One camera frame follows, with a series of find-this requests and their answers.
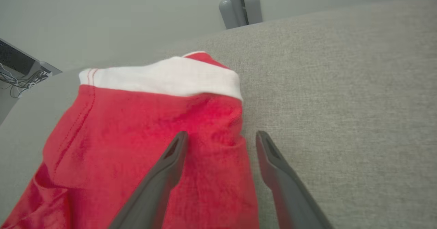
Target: red and white cloth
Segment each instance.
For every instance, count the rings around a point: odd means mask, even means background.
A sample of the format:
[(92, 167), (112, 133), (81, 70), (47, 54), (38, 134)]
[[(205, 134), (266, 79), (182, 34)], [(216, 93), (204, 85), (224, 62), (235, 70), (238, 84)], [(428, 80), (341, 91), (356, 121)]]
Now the red and white cloth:
[(163, 228), (258, 228), (239, 77), (205, 52), (88, 69), (78, 97), (2, 228), (107, 228), (182, 130), (189, 134)]

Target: white floor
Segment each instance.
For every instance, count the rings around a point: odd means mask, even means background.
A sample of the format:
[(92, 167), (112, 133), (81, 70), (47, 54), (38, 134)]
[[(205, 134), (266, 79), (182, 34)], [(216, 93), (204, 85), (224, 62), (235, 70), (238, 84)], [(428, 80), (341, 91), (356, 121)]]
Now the white floor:
[[(8, 86), (9, 84), (0, 81), (0, 88), (7, 88)], [(17, 103), (19, 100), (9, 95), (10, 89), (11, 88), (0, 89), (0, 125), (9, 114), (9, 111), (11, 111), (12, 107), (14, 107), (15, 103)]]

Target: seam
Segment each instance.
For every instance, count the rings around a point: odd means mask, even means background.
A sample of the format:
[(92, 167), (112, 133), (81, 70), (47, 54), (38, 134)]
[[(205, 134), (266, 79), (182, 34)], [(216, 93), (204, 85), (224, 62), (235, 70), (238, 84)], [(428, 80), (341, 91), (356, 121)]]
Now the seam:
[(67, 152), (67, 150), (70, 148), (72, 142), (75, 140), (75, 138), (77, 137), (79, 131), (82, 129), (85, 120), (87, 119), (89, 113), (91, 112), (91, 109), (94, 106), (94, 101), (96, 98), (96, 88), (94, 86), (94, 75), (97, 72), (98, 69), (95, 69), (94, 72), (92, 73), (92, 80), (90, 82), (89, 79), (89, 74), (92, 71), (92, 69), (89, 70), (88, 74), (87, 74), (87, 80), (88, 80), (88, 84), (90, 86), (92, 86), (92, 91), (91, 91), (91, 95), (92, 95), (92, 102), (89, 104), (86, 104), (85, 107), (81, 110), (80, 114), (78, 115), (78, 117), (75, 119), (74, 123), (72, 124), (72, 127), (70, 128), (70, 130), (67, 133), (67, 136), (64, 138), (64, 140), (62, 141), (62, 143), (60, 144), (58, 150), (63, 146), (64, 142), (67, 140), (68, 135), (70, 134), (71, 130), (74, 128), (74, 126), (76, 125), (76, 122), (81, 118), (81, 115), (84, 113), (85, 109), (88, 107), (88, 105), (90, 105), (88, 111), (86, 112), (86, 114), (84, 115), (81, 123), (78, 125), (78, 127), (76, 128), (75, 132), (73, 133), (73, 136), (71, 137), (71, 139), (67, 142), (67, 145), (64, 147), (64, 150), (62, 150), (61, 154), (59, 155), (59, 159), (58, 161), (55, 163), (55, 167), (54, 167), (54, 172), (53, 172), (53, 178), (55, 178), (56, 176), (56, 171), (58, 170), (58, 166), (61, 163), (62, 159), (64, 158), (65, 153)]

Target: gray fabric surface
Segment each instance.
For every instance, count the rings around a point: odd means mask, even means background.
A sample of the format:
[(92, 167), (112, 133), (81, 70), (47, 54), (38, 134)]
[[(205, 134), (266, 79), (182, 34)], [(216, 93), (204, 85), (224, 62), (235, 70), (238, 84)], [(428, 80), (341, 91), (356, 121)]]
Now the gray fabric surface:
[[(261, 228), (277, 228), (256, 159), (267, 131), (335, 228), (437, 225), (437, 0), (398, 0), (227, 30), (98, 67), (205, 50), (240, 74)], [(77, 94), (78, 71), (25, 95), (0, 126), (0, 220)]]

